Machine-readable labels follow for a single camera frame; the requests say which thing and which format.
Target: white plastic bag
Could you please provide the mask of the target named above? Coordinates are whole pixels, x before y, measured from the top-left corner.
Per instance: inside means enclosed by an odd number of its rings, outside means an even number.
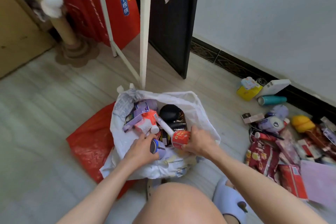
[[[199,98],[192,91],[157,94],[144,90],[136,90],[132,84],[127,91],[123,91],[122,87],[118,87],[117,90],[120,94],[112,112],[110,126],[115,148],[111,151],[104,166],[100,169],[104,178],[116,167],[125,156],[133,141],[138,138],[137,133],[133,130],[125,133],[123,125],[126,116],[133,109],[134,103],[142,99],[156,99],[159,110],[166,104],[176,105],[184,112],[189,130],[192,125],[196,124],[199,128],[210,132],[218,143],[221,140],[211,125]],[[186,174],[199,159],[199,157],[170,146],[166,148],[165,157],[142,167],[129,179],[180,177]]]

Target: yellow package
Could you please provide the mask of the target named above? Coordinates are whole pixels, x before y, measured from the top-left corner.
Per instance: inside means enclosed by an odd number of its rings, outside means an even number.
[[[241,84],[242,86],[237,90],[237,94],[246,101],[250,101],[252,98],[254,98],[263,88],[261,85],[255,82],[252,77],[242,79]]]

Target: black door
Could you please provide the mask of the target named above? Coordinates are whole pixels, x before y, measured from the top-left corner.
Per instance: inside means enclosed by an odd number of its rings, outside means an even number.
[[[151,0],[149,43],[182,76],[187,77],[197,0]]]

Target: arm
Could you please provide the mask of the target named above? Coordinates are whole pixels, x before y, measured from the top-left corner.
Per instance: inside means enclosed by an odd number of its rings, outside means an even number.
[[[156,136],[150,134],[136,139],[115,170],[57,224],[103,224],[128,177],[143,165],[159,159],[158,153],[149,151],[153,138]]]
[[[264,223],[327,224],[286,189],[226,154],[204,130],[193,126],[184,150],[212,161]]]

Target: decorative baseboard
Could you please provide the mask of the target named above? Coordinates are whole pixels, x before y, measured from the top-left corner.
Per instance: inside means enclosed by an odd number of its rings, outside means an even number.
[[[248,76],[264,78],[267,82],[278,78],[224,52],[199,39],[192,38],[190,51],[224,68],[240,78]],[[292,85],[287,86],[277,95],[287,97],[287,102],[319,119],[326,116],[336,123],[336,107],[318,99]]]

